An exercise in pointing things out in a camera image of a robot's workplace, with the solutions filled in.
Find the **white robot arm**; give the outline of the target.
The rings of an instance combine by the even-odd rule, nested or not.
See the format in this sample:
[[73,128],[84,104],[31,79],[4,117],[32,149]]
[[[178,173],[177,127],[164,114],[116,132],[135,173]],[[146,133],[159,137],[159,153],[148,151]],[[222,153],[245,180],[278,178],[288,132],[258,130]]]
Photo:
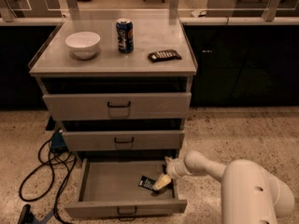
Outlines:
[[182,159],[167,157],[165,162],[166,172],[153,185],[155,190],[183,176],[209,175],[221,183],[222,224],[278,224],[294,208],[289,186],[253,161],[224,165],[191,150]]

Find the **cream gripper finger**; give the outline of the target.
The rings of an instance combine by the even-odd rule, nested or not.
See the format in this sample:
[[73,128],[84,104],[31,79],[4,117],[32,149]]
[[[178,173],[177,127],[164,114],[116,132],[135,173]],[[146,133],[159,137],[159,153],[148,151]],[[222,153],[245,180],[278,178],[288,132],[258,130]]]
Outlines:
[[154,190],[158,191],[170,184],[172,178],[170,175],[161,174],[155,184],[152,186]]

